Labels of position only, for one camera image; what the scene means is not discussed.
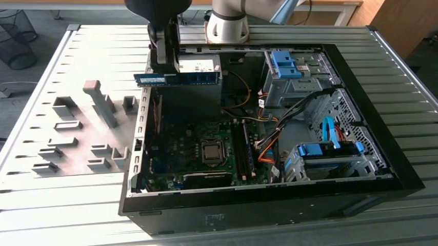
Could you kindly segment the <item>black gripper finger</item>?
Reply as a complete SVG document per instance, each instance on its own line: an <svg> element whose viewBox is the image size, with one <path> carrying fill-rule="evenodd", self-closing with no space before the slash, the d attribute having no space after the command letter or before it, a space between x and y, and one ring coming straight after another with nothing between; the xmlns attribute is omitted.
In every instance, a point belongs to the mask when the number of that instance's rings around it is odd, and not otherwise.
<svg viewBox="0 0 438 246"><path fill-rule="evenodd" d="M154 73L179 73L179 23L170 19L163 28L149 25L150 58Z"/></svg>

